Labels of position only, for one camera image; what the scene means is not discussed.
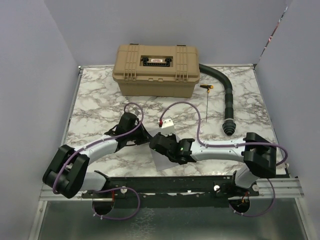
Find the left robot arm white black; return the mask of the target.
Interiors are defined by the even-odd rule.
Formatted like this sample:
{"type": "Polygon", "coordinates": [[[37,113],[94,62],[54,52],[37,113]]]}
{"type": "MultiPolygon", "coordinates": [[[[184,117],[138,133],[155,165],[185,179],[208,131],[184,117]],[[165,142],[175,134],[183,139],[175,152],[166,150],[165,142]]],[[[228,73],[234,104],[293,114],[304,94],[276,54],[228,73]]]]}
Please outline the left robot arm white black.
{"type": "Polygon", "coordinates": [[[125,112],[118,124],[93,142],[77,147],[60,146],[44,172],[42,182],[51,187],[54,194],[68,199],[80,191],[91,190],[101,198],[106,197],[111,190],[108,177],[99,171],[88,173],[88,166],[128,147],[128,142],[139,146],[149,143],[151,138],[142,120],[133,113],[125,112]]]}

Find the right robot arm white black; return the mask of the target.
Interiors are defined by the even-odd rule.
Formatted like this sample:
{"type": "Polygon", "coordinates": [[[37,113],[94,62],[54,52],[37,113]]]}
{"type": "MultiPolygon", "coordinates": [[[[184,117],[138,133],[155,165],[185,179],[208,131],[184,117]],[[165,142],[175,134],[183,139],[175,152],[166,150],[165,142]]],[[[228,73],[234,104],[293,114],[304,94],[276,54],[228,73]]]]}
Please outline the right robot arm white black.
{"type": "Polygon", "coordinates": [[[177,140],[173,134],[157,133],[149,143],[151,150],[168,158],[172,163],[184,165],[204,160],[226,160],[243,163],[230,182],[229,189],[240,196],[258,179],[276,176],[277,149],[260,135],[249,132],[244,138],[231,141],[207,141],[203,144],[193,138],[177,140]]]}

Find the grey envelope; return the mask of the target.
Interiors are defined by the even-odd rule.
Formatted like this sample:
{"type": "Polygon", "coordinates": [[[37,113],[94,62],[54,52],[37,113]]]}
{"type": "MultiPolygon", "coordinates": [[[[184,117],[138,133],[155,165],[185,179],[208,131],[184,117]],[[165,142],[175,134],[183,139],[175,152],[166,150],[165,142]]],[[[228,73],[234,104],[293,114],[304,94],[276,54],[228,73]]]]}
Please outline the grey envelope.
{"type": "Polygon", "coordinates": [[[150,148],[150,152],[152,155],[153,162],[155,164],[155,168],[158,172],[179,166],[178,163],[171,162],[166,156],[156,152],[151,148],[150,148]]]}

